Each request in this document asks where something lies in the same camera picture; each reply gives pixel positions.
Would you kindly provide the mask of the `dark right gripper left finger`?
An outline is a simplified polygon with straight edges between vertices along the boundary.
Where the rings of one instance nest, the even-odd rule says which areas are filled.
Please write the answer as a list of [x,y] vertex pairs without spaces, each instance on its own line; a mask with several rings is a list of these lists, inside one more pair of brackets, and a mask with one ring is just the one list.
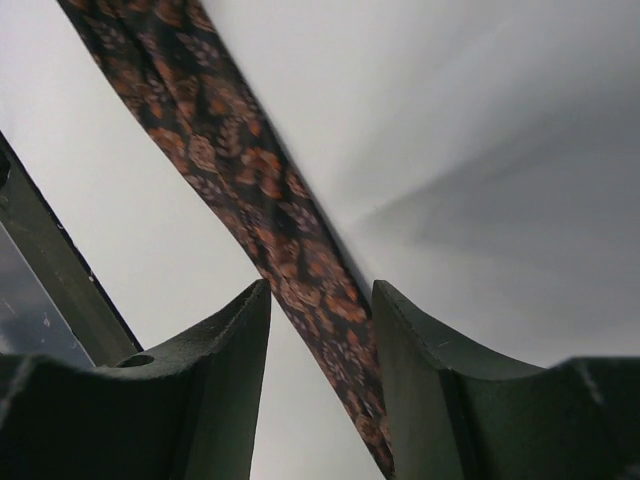
[[246,479],[271,318],[264,280],[115,367],[1,359],[5,479]]

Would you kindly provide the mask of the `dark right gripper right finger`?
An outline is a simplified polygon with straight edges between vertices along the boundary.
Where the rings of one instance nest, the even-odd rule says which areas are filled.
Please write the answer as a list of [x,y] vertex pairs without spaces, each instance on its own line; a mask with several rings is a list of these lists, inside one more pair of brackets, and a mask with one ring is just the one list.
[[400,479],[635,479],[639,361],[540,368],[491,350],[385,281],[373,321]]

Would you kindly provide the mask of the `dark orange floral tie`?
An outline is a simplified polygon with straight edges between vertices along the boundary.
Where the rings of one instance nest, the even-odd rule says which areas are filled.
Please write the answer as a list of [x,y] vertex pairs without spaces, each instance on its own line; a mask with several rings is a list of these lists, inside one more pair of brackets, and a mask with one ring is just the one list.
[[149,137],[230,231],[395,477],[371,307],[199,1],[65,1]]

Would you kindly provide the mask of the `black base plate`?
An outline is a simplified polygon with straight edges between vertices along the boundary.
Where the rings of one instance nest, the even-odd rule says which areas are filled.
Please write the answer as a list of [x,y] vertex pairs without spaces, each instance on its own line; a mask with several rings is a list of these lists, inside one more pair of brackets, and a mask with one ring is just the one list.
[[7,140],[1,142],[1,351],[116,366],[142,347]]

